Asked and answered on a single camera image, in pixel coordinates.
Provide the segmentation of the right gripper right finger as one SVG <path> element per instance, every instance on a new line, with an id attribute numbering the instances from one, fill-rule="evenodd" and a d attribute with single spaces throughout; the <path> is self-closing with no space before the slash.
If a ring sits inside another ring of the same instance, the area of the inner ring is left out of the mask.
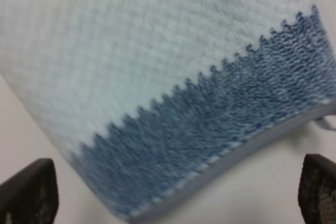
<path id="1" fill-rule="evenodd" d="M 305 155 L 298 205 L 305 223 L 335 223 L 335 162 L 320 154 Z"/>

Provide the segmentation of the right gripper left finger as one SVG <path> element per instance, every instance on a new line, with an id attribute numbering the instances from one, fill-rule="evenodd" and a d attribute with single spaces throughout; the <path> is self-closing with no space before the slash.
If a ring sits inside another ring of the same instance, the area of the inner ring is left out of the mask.
<path id="1" fill-rule="evenodd" d="M 1 223 L 54 223 L 59 207 L 55 165 L 39 158 L 1 183 Z"/>

